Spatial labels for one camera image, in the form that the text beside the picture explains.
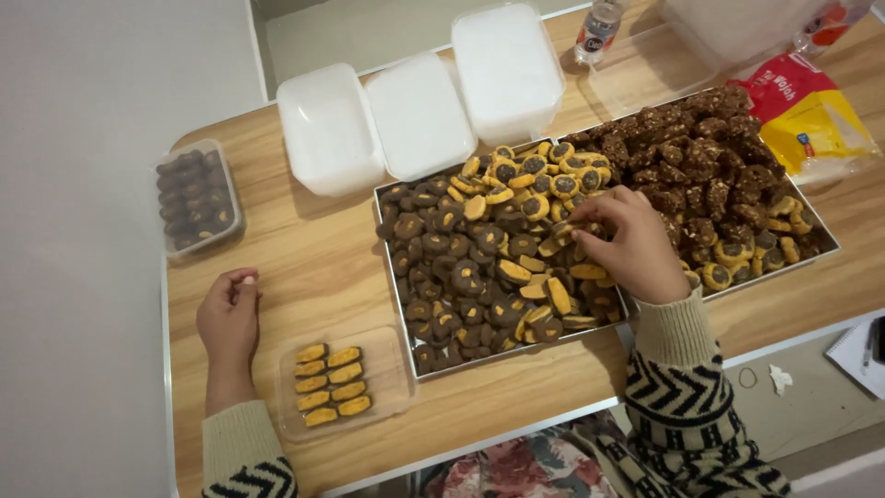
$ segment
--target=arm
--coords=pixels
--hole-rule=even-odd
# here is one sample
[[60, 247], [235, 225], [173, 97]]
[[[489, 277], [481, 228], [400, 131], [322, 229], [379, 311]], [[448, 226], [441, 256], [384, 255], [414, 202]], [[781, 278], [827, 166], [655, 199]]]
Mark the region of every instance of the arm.
[[293, 497], [298, 484], [250, 374], [258, 343], [258, 272], [219, 276], [196, 312], [209, 356], [203, 497]]
[[[611, 438], [599, 438], [603, 451], [637, 488], [669, 485], [687, 496], [704, 497], [789, 494], [787, 479], [759, 460], [756, 443], [735, 413], [734, 392], [709, 333], [701, 288], [691, 290], [648, 199], [616, 187], [585, 201], [572, 217], [615, 225], [611, 242], [582, 231], [574, 236], [639, 300], [626, 392], [634, 427], [629, 442], [638, 462], [630, 462], [630, 452]], [[646, 475], [637, 463], [654, 475]]]

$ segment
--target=hand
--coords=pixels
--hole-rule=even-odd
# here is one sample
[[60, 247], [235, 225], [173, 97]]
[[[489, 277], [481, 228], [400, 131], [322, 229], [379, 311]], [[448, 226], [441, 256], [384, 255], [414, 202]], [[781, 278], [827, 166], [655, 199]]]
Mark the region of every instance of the hand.
[[691, 294], [689, 280], [670, 246], [664, 223], [641, 192], [619, 185], [582, 202], [569, 216], [569, 222], [614, 225], [611, 242], [584, 230], [573, 230], [572, 238], [639, 300], [661, 305], [684, 300]]
[[250, 374], [258, 345], [257, 280], [254, 268], [221, 274], [196, 311], [196, 329], [209, 356], [206, 416], [258, 398]]

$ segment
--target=sweater sleeve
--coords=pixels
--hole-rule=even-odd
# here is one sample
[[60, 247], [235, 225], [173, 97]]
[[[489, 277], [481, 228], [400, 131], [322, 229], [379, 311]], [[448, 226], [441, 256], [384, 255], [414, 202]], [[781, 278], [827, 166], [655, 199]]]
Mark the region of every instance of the sweater sleeve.
[[627, 413], [634, 427], [628, 445], [638, 459], [633, 468], [656, 475], [637, 484], [671, 486], [686, 496], [789, 494], [789, 482], [758, 458], [758, 446], [735, 413], [701, 288], [682, 301], [639, 307], [627, 366]]
[[203, 498], [297, 495], [263, 401], [240, 403], [203, 421]]

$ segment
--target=person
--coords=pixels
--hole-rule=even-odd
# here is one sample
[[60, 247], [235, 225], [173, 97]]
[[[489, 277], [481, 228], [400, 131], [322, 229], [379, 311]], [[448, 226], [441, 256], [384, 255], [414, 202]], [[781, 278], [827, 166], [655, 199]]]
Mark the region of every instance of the person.
[[[663, 222], [640, 192], [618, 186], [570, 216], [604, 222], [611, 241], [573, 238], [638, 301], [625, 399], [626, 437], [607, 414], [583, 417], [421, 472], [421, 496], [734, 497], [789, 494], [759, 459], [733, 406], [734, 391], [709, 332], [701, 288], [692, 289]], [[295, 496], [297, 483], [264, 402], [250, 380], [258, 331], [258, 272], [219, 277], [197, 311], [209, 355], [204, 496]]]

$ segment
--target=container lid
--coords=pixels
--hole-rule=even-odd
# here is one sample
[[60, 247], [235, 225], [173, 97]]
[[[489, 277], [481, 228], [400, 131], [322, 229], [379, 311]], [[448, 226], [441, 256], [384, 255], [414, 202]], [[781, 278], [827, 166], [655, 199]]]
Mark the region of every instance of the container lid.
[[719, 72], [706, 45], [668, 22], [612, 44], [590, 66], [589, 84], [613, 119], [697, 91]]
[[[172, 185], [164, 184], [161, 176], [172, 178]], [[204, 138], [169, 152], [150, 166], [149, 177], [157, 194], [166, 257], [175, 259], [193, 253], [242, 227], [234, 181], [217, 141]], [[195, 193], [191, 193], [191, 186], [198, 188]], [[170, 209], [177, 214], [169, 214]], [[197, 221], [197, 214], [203, 219]]]
[[396, 179], [418, 180], [464, 162], [476, 150], [450, 69], [433, 52], [381, 71], [366, 83], [366, 92], [388, 172]]
[[353, 67], [333, 64], [285, 81], [277, 107], [292, 174], [313, 193], [341, 197], [384, 178], [381, 140]]
[[452, 23], [451, 44], [467, 112], [483, 142], [520, 132], [539, 136], [552, 122], [566, 79], [533, 4], [461, 15]]
[[[415, 401], [417, 386], [408, 370], [407, 355], [411, 353], [403, 345], [403, 338], [404, 335], [393, 325], [354, 332], [346, 324], [293, 338], [292, 347], [280, 357], [277, 370], [277, 420], [282, 435], [294, 442], [312, 440], [408, 410]], [[372, 407], [356, 416], [339, 416], [334, 422], [307, 427], [304, 413], [299, 412], [296, 405], [303, 395], [295, 392], [295, 353], [320, 343], [328, 344], [330, 354], [346, 347], [362, 349], [360, 361], [364, 374], [360, 380], [366, 382], [366, 394], [372, 398]], [[339, 386], [331, 385], [328, 390], [336, 387]]]

